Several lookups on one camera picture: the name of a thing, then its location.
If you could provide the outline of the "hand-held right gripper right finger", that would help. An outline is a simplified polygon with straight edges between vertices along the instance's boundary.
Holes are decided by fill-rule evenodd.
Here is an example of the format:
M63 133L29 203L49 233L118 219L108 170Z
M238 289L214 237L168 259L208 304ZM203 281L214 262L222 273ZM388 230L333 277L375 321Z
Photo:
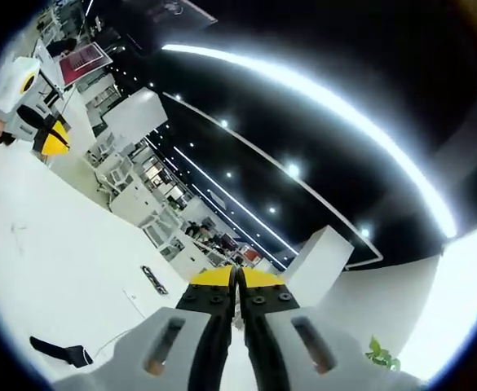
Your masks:
M372 362L360 344L301 307L275 275L239 270L245 345L260 390L419 390L420 380Z

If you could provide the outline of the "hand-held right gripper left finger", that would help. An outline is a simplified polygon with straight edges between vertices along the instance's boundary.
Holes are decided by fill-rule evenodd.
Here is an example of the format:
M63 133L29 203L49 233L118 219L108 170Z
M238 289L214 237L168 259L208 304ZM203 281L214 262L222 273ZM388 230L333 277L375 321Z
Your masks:
M218 390L236 303L236 267L197 275L174 308L162 307L122 336L113 357L55 390Z

